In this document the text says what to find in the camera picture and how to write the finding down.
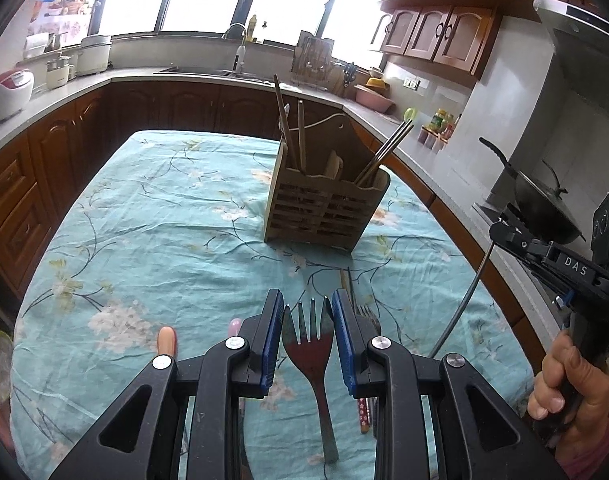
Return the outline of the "pink sleeved right forearm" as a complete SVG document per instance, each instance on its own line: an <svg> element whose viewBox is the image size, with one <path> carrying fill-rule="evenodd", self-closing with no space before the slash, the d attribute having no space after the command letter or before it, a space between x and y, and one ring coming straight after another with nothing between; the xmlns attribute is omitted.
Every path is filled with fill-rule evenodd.
<svg viewBox="0 0 609 480"><path fill-rule="evenodd" d="M609 479L609 417L592 429L568 430L555 458L570 479Z"/></svg>

